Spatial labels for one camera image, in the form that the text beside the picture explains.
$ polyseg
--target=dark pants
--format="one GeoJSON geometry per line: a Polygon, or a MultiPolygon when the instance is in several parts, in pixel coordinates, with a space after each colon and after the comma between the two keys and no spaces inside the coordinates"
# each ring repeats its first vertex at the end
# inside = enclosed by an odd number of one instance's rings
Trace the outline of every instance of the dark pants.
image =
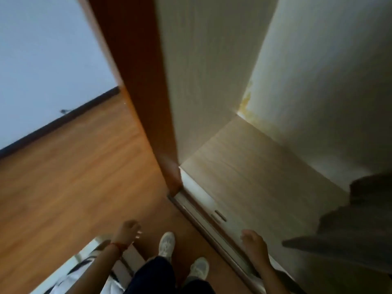
{"type": "MultiPolygon", "coordinates": [[[[193,279],[185,281],[181,294],[215,294],[206,281],[193,279]]],[[[155,257],[143,265],[132,278],[124,294],[175,294],[176,278],[173,267],[164,257],[155,257]]]]}

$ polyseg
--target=laminate floor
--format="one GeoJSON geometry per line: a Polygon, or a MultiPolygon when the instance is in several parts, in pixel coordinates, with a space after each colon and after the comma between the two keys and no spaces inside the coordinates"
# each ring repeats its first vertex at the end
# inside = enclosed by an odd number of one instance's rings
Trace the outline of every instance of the laminate floor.
{"type": "Polygon", "coordinates": [[[262,235],[308,294],[391,291],[386,274],[282,247],[285,239],[314,234],[320,216],[345,205],[348,194],[239,116],[181,168],[236,218],[233,227],[262,235]]]}
{"type": "Polygon", "coordinates": [[[141,222],[135,247],[158,253],[173,231],[180,283],[199,256],[217,293],[249,293],[239,277],[166,198],[152,151],[117,95],[0,161],[0,289],[29,293],[95,236],[141,222]]]}

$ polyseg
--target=shoe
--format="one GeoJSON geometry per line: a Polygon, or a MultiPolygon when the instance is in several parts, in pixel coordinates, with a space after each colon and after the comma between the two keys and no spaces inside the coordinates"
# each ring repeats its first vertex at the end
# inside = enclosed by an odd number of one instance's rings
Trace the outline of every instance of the shoe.
{"type": "Polygon", "coordinates": [[[165,257],[169,261],[174,251],[176,239],[173,232],[166,232],[159,242],[159,256],[165,257]]]}
{"type": "Polygon", "coordinates": [[[207,259],[200,257],[191,265],[189,276],[195,276],[201,280],[205,280],[209,270],[210,264],[207,259]]]}

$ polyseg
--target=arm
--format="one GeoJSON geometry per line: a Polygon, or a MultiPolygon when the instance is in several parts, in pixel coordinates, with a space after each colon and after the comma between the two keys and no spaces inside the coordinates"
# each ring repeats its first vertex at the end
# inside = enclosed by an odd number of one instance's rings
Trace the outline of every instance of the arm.
{"type": "MultiPolygon", "coordinates": [[[[112,242],[120,243],[124,248],[129,247],[140,233],[139,230],[140,225],[135,220],[126,221],[121,225],[112,242]]],[[[67,294],[100,294],[115,262],[121,255],[122,251],[117,246],[105,247],[67,294]]]]}
{"type": "Polygon", "coordinates": [[[249,259],[263,279],[267,294],[290,294],[269,261],[267,245],[263,238],[253,230],[242,230],[241,239],[249,259]]]}

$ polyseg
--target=wooden door frame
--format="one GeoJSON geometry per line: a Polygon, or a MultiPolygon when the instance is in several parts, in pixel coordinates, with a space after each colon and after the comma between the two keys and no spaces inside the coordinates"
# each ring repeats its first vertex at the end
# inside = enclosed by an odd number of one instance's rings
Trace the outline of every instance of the wooden door frame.
{"type": "Polygon", "coordinates": [[[154,0],[79,0],[175,196],[183,187],[154,0]]]}

